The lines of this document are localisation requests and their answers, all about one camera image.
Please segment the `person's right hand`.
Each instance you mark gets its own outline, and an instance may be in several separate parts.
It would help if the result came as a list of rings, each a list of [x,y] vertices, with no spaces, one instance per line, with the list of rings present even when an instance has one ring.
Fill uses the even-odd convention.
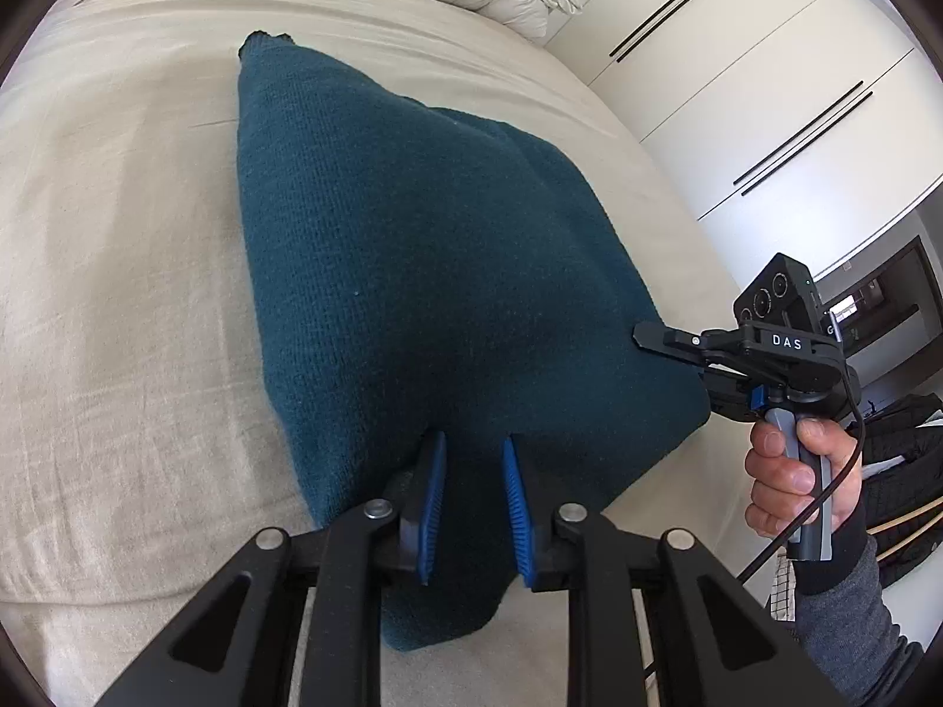
[[[836,473],[857,448],[857,441],[831,419],[800,419],[796,434],[810,453],[828,460]],[[756,423],[750,442],[745,471],[753,479],[753,488],[745,520],[759,536],[774,538],[812,503],[815,474],[807,464],[786,456],[785,436],[774,425]]]

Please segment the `right forearm grey sleeve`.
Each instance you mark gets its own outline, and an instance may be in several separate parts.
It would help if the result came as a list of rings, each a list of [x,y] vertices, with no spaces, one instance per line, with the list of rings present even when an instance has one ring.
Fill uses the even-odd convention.
[[[924,648],[908,640],[882,600],[876,540],[858,506],[833,533],[828,562],[796,562],[794,632],[806,655],[850,705],[889,705],[918,670]]]

